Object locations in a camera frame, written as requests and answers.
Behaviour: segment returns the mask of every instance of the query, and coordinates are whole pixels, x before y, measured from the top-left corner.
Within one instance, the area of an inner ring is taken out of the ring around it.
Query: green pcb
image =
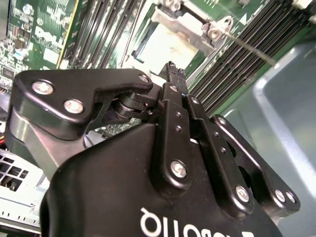
[[[7,37],[0,41],[0,86],[11,89],[25,70],[59,68],[75,13],[87,0],[12,0]]]

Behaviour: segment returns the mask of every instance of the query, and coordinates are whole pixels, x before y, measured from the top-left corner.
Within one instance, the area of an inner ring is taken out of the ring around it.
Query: metal bolt
[[[275,191],[275,194],[276,194],[277,199],[279,199],[281,202],[285,202],[285,197],[280,190],[277,189]]]
[[[149,115],[152,115],[154,112],[153,112],[152,109],[147,109],[147,113],[148,113]]]
[[[196,103],[196,104],[199,104],[199,101],[198,101],[196,98],[194,98],[194,97],[192,97],[192,101],[193,101],[194,103]]]
[[[175,176],[177,176],[178,178],[184,178],[187,176],[186,168],[184,167],[184,165],[181,162],[179,162],[177,160],[174,160],[171,162],[170,168],[172,170],[172,173]]]
[[[173,90],[174,92],[178,91],[178,88],[174,85],[170,85],[170,89]]]
[[[221,147],[221,152],[222,152],[223,154],[226,154],[226,149],[225,149],[224,147]]]
[[[249,195],[244,187],[236,186],[236,193],[240,200],[242,200],[243,202],[249,202]]]
[[[221,124],[224,124],[224,125],[226,124],[226,121],[223,118],[218,118],[218,120]]]
[[[72,114],[81,114],[83,112],[83,105],[79,100],[67,100],[64,103],[64,107]]]
[[[44,81],[37,81],[32,84],[32,89],[41,95],[49,95],[53,93],[54,88],[51,84]]]
[[[176,126],[176,131],[177,131],[177,132],[181,132],[181,131],[182,131],[182,127],[180,127],[180,126],[177,125],[177,126]]]
[[[287,195],[288,199],[291,200],[292,203],[296,203],[294,196],[290,192],[285,192],[285,194]]]
[[[139,77],[139,79],[142,80],[143,82],[149,82],[147,76],[145,76],[145,75],[139,75],[138,77]]]

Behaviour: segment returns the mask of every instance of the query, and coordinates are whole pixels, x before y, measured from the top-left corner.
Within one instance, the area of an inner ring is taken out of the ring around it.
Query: capacitor
[[[27,49],[17,49],[13,55],[17,60],[25,60],[29,57],[29,52]]]
[[[24,12],[24,14],[26,15],[32,15],[34,10],[33,10],[33,7],[29,4],[25,4],[23,7],[22,7],[22,10]]]

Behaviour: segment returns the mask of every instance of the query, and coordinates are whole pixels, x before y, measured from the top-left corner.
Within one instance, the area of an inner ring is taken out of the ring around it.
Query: gray metal panel
[[[285,237],[316,237],[315,65],[314,42],[294,47],[222,113],[299,197]]]
[[[6,36],[9,0],[0,0],[0,40]]]

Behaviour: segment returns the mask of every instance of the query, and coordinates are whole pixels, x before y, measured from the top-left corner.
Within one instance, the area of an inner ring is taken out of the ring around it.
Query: motherboard
[[[25,70],[137,68],[154,78],[172,61],[211,116],[311,29],[313,4],[2,0],[0,87],[10,92]]]
[[[60,67],[67,45],[81,26],[88,1],[11,0],[8,3],[6,37],[0,39],[0,86],[10,90],[12,80],[21,71]]]

